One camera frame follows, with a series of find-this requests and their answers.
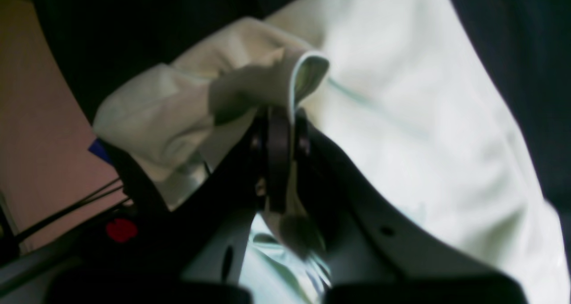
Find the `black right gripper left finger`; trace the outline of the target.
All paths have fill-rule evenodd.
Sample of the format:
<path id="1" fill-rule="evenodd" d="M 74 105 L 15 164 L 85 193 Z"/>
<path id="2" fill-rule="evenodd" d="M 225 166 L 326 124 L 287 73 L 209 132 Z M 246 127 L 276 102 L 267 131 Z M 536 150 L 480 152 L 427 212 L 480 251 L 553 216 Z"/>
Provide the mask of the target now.
<path id="1" fill-rule="evenodd" d="M 51 304 L 250 304 L 240 288 L 250 226 L 266 205 L 284 211 L 291 117 L 262 108 L 244 137 L 176 210 L 160 215 L 125 209 L 145 237 L 124 253 L 87 256 L 54 278 Z"/>

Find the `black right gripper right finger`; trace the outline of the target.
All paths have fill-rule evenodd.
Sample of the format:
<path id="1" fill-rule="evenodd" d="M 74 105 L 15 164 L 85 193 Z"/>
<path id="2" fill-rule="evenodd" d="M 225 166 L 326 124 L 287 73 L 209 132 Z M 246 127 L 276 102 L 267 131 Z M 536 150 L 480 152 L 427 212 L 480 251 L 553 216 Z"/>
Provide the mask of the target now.
<path id="1" fill-rule="evenodd" d="M 325 304 L 525 304 L 514 279 L 391 205 L 334 141 L 295 117 L 297 193 L 323 236 Z"/>

